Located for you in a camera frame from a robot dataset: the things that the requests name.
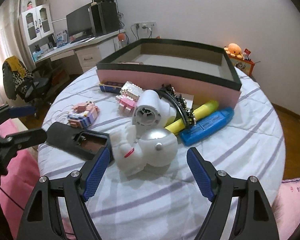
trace round table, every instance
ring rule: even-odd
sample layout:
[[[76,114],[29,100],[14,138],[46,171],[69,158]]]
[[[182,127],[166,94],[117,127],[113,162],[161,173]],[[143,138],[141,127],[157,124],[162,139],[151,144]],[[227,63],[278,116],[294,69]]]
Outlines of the round table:
[[[194,144],[205,160],[233,178],[259,178],[272,203],[277,195],[284,169],[285,145],[278,116],[257,83],[236,69],[242,82],[241,96],[231,122],[209,138]],[[131,117],[117,111],[115,95],[103,93],[98,86],[96,68],[87,71],[67,86],[55,99],[44,122],[64,122],[72,105],[93,101],[100,115],[90,129],[109,133],[123,128]],[[166,167],[145,169],[125,177],[117,166],[107,168],[94,197],[86,203],[96,228],[105,239],[194,239],[210,207],[186,162],[188,147],[179,143],[178,154]],[[41,175],[62,178],[79,170],[84,160],[44,143],[39,146]],[[65,202],[59,200],[66,231],[69,218]],[[221,239],[228,239],[237,200],[233,198]]]

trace white wall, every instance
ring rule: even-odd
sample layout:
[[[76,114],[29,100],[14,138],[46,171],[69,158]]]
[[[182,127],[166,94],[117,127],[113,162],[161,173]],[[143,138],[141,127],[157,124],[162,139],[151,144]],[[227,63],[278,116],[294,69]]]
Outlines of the white wall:
[[[52,19],[89,1],[49,0]],[[290,0],[118,0],[118,8],[131,41],[131,24],[154,20],[154,36],[250,49],[268,98],[300,115],[300,14]]]

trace computer monitor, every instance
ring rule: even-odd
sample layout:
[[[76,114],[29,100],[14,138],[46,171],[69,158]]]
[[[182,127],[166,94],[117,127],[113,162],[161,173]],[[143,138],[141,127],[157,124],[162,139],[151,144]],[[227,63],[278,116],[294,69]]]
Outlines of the computer monitor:
[[[73,36],[74,34],[83,31],[92,34],[92,25],[88,11],[90,6],[91,3],[88,3],[67,15],[67,26],[69,36]]]

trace beige curtain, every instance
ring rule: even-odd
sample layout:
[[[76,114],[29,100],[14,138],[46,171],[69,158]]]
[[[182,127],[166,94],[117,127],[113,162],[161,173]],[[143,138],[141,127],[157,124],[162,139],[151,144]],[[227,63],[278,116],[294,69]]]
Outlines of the beige curtain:
[[[18,57],[25,66],[33,69],[33,62],[28,57],[22,41],[18,18],[20,15],[20,0],[5,0],[0,6],[0,105],[8,102],[9,105],[20,106],[24,101],[9,100],[3,87],[2,64],[6,58]]]

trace orange plush toy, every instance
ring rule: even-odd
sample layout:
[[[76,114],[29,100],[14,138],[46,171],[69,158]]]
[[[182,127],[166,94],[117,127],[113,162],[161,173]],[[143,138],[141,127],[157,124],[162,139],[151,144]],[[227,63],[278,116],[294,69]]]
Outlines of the orange plush toy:
[[[228,47],[225,47],[225,51],[231,57],[237,57],[239,59],[243,59],[242,50],[239,45],[235,43],[230,43]]]

